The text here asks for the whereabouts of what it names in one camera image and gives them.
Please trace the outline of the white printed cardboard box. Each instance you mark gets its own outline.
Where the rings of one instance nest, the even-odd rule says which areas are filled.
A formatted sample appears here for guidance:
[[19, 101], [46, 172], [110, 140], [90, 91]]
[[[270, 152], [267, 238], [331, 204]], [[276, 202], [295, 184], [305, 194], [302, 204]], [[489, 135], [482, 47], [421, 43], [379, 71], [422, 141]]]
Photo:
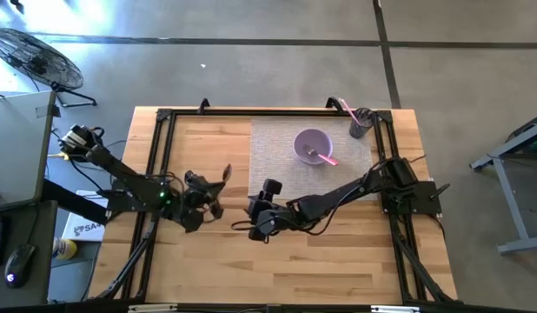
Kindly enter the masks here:
[[[99, 196], [95, 191], [78, 190], [76, 194], [83, 196], [87, 200], [90, 200], [105, 209], [107, 208], [108, 200]], [[100, 243], [103, 240], [104, 230], [104, 226], [100, 223], [92, 222], [75, 213], [69, 213], [63, 229], [62, 239]]]

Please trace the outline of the black aluminium table frame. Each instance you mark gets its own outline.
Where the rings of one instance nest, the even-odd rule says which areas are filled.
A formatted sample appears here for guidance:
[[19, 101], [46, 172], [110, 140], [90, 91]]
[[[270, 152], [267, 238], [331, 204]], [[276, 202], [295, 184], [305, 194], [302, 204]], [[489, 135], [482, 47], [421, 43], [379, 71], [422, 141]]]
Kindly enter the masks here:
[[307, 235], [286, 231], [251, 241], [231, 224], [246, 218], [252, 120], [256, 117], [174, 115], [137, 108], [124, 162], [139, 172], [187, 170], [210, 181], [230, 163], [232, 176], [218, 221], [186, 233], [159, 223], [156, 242], [121, 297], [148, 303], [398, 304], [398, 272], [388, 217], [368, 196], [342, 206], [331, 223]]

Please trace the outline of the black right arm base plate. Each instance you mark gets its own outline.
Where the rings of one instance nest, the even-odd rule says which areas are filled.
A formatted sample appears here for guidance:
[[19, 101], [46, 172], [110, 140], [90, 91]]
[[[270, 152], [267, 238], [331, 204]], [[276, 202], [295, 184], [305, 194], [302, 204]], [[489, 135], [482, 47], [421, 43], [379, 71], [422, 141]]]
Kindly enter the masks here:
[[437, 188], [433, 181], [419, 181], [405, 188], [381, 192], [383, 210], [389, 215], [436, 215], [442, 213], [439, 195], [449, 183]]

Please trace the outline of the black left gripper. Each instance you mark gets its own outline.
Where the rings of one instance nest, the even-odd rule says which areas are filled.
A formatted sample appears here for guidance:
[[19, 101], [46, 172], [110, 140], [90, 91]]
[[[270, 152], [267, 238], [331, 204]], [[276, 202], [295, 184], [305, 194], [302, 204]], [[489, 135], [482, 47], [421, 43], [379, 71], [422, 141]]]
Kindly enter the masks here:
[[[186, 233], [197, 231], [204, 221], [204, 205], [210, 198], [218, 198], [226, 183], [207, 183], [203, 176], [198, 176], [188, 170], [184, 175], [184, 182], [188, 188], [181, 195], [181, 212], [179, 222]], [[214, 219], [220, 219], [224, 209], [218, 200], [209, 205], [209, 210]]]

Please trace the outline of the black computer mouse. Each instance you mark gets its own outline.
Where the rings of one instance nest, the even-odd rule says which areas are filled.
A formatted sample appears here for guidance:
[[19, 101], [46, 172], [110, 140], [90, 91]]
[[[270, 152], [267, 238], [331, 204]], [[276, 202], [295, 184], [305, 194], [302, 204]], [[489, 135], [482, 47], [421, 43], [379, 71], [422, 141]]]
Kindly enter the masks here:
[[13, 250], [4, 268], [4, 281], [11, 289], [23, 287], [29, 280], [36, 246], [25, 243]]

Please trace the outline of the black floor fan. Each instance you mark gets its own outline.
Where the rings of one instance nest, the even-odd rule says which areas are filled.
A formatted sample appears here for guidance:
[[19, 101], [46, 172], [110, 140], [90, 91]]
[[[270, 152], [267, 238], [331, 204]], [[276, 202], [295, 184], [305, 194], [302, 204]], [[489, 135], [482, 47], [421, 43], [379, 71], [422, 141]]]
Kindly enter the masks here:
[[83, 74], [64, 54], [47, 43], [20, 30], [0, 29], [0, 58], [34, 82], [56, 93], [69, 93], [85, 99], [83, 103], [58, 101], [64, 108], [97, 106], [93, 97], [76, 92], [83, 86]]

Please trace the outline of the lavender plastic bowl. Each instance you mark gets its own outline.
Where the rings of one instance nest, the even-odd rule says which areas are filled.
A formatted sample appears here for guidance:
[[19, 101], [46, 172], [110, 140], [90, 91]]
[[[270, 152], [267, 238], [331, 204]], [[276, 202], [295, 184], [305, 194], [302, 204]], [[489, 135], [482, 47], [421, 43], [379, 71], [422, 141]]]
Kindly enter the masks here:
[[[304, 148], [308, 145], [315, 153], [308, 153]], [[305, 129], [300, 131], [294, 139], [293, 147], [295, 154], [300, 160], [307, 164], [322, 164], [325, 161], [319, 157], [319, 154], [330, 157], [333, 152], [333, 144], [330, 136], [318, 129]]]

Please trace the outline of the pink handled metal fork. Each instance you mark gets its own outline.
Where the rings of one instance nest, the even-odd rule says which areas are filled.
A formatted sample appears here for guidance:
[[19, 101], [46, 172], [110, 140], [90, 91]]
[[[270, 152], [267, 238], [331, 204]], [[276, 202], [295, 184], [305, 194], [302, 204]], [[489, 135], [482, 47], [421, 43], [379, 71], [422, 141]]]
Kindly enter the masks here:
[[318, 153], [313, 147], [305, 144], [303, 146], [303, 148], [305, 149], [305, 151], [310, 155], [310, 156], [313, 156], [313, 157], [319, 157], [321, 160], [323, 160], [324, 162], [332, 165], [332, 166], [337, 166], [338, 165], [338, 162], [336, 160], [334, 160], [332, 157], [330, 156], [324, 156], [323, 154], [320, 154]]

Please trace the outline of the pink utensil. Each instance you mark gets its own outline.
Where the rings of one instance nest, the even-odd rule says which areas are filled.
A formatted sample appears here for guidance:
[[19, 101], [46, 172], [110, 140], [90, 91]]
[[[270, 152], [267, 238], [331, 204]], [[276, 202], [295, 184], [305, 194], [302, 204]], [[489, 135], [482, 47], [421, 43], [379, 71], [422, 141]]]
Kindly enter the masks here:
[[352, 117], [352, 119], [354, 120], [354, 122], [361, 127], [361, 122], [359, 121], [358, 117], [356, 116], [355, 112], [352, 111], [350, 109], [350, 107], [348, 106], [348, 103], [341, 97], [338, 97], [337, 98], [338, 101], [343, 105], [343, 107], [346, 109], [346, 111], [348, 112], [348, 114]]

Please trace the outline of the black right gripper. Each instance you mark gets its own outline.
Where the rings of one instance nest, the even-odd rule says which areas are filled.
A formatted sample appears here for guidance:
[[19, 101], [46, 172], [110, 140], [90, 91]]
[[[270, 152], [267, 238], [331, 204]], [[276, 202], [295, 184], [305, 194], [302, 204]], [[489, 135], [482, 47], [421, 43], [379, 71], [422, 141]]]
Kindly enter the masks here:
[[291, 208], [272, 202], [274, 195], [261, 190], [257, 195], [248, 196], [249, 239], [266, 243], [271, 236], [287, 230], [295, 220], [295, 212]]

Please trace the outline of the yellow capped bottle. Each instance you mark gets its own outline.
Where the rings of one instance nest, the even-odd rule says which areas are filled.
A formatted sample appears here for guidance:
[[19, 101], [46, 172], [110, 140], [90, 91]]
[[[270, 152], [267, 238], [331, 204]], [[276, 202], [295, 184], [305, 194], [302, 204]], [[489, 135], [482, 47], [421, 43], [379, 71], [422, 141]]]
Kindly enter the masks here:
[[71, 259], [77, 252], [76, 243], [61, 237], [55, 237], [52, 247], [52, 257], [58, 260]]

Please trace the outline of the grey woven placemat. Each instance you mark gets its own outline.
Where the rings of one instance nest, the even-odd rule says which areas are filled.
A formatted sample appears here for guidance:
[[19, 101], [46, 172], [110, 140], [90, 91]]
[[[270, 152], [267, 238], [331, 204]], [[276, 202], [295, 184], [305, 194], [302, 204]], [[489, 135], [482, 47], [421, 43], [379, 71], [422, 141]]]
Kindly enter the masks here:
[[[279, 200], [322, 195], [365, 174], [375, 163], [370, 135], [359, 139], [349, 135], [346, 117], [256, 117], [252, 120], [249, 162], [249, 194], [261, 191], [267, 178], [282, 183]], [[305, 129], [327, 133], [333, 144], [328, 163], [307, 164], [295, 154], [295, 136]]]

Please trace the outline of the grey metal table frame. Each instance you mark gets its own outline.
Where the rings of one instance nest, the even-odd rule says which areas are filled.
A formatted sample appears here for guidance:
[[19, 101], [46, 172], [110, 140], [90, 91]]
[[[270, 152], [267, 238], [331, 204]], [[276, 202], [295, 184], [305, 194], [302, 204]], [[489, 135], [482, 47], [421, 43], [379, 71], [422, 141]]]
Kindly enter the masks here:
[[537, 249], [527, 225], [537, 217], [537, 117], [512, 131], [504, 144], [469, 164], [474, 172], [494, 168], [518, 238], [498, 247], [502, 255]]

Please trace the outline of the dark patterned glass tumbler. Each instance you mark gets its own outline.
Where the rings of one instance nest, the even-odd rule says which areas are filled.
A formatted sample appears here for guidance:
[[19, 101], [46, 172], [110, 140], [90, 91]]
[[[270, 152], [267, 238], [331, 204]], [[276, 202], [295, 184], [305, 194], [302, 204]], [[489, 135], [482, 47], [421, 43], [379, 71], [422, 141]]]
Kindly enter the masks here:
[[374, 125], [375, 113], [368, 108], [359, 108], [353, 112], [349, 135], [355, 139], [363, 137]]

